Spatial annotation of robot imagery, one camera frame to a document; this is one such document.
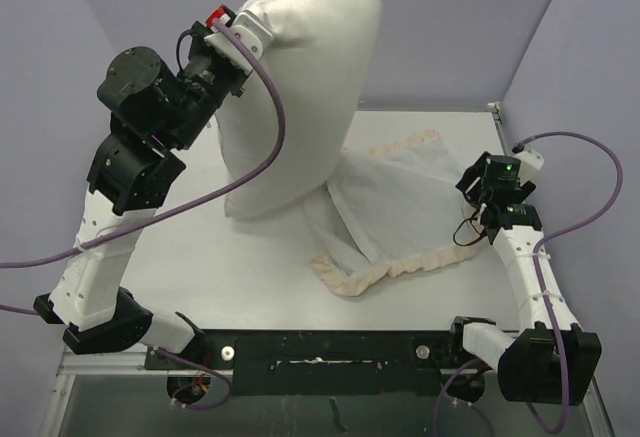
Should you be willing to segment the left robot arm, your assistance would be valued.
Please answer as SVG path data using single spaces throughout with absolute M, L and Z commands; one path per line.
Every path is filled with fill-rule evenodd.
M 151 48 L 121 52 L 110 63 L 97 97 L 111 113 L 110 133 L 88 173 L 77 254 L 56 286 L 34 301 L 48 323 L 66 326 L 65 344 L 76 354 L 114 353 L 137 343 L 162 347 L 180 367 L 200 362 L 204 344 L 184 315 L 149 310 L 121 281 L 141 235 L 91 248 L 88 243 L 153 217 L 185 164 L 188 149 L 229 94 L 246 77 L 209 46 L 211 30 L 196 22 L 184 31 L 192 42 L 188 63 L 172 73 Z

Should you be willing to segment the grey pillowcase with cream ruffle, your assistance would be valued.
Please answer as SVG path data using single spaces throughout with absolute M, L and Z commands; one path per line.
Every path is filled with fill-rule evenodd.
M 365 152 L 344 150 L 303 211 L 317 253 L 310 266 L 335 295 L 472 258 L 481 244 L 455 188 L 463 170 L 434 130 Z

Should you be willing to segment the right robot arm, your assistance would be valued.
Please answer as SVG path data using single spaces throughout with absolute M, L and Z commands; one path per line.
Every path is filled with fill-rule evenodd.
M 485 152 L 457 183 L 506 269 L 519 333 L 511 337 L 487 319 L 458 317 L 452 326 L 457 333 L 445 341 L 445 352 L 459 366 L 476 358 L 488 364 L 508 401 L 577 406 L 602 346 L 596 334 L 582 330 L 557 285 L 549 255 L 538 244 L 542 223 L 526 200 L 543 162 L 534 151 L 513 157 Z

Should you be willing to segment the white pillow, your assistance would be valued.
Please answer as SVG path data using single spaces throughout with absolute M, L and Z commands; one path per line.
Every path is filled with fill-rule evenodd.
M 285 111 L 283 147 L 224 199 L 242 221 L 276 211 L 331 175 L 363 91 L 383 0 L 248 0 L 274 40 L 260 60 Z

